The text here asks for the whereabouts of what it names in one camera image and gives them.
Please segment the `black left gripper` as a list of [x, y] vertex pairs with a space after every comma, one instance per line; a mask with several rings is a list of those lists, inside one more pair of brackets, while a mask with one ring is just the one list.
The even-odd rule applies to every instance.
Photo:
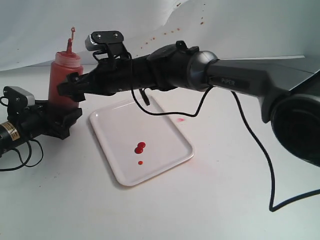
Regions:
[[45, 135], [64, 140], [70, 136], [70, 128], [83, 111], [54, 107], [47, 100], [36, 100], [31, 106], [10, 100], [7, 114], [7, 120], [26, 138]]

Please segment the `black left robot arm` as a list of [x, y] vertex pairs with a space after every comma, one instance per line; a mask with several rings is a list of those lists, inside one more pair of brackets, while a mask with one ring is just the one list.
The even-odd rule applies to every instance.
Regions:
[[31, 106], [10, 102], [7, 121], [0, 124], [0, 154], [40, 135], [64, 140], [70, 136], [71, 126], [82, 114], [81, 108], [51, 111], [47, 100], [36, 100]]

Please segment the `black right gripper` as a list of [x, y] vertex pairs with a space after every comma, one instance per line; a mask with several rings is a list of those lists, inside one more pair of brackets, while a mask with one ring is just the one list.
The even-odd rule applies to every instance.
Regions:
[[86, 94], [112, 96], [131, 89], [153, 88], [155, 77], [146, 56], [130, 59], [117, 59], [112, 70], [107, 61], [98, 63], [89, 73], [70, 73], [57, 85], [57, 92], [74, 102], [85, 101]]

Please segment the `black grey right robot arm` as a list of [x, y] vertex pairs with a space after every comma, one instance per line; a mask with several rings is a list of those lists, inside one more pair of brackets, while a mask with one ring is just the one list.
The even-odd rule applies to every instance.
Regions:
[[57, 86], [75, 102], [85, 94], [184, 88], [199, 92], [212, 87], [252, 96], [261, 119], [270, 123], [280, 144], [310, 164], [320, 164], [320, 58], [219, 59], [183, 41], [137, 58], [102, 58], [87, 74], [72, 73]]

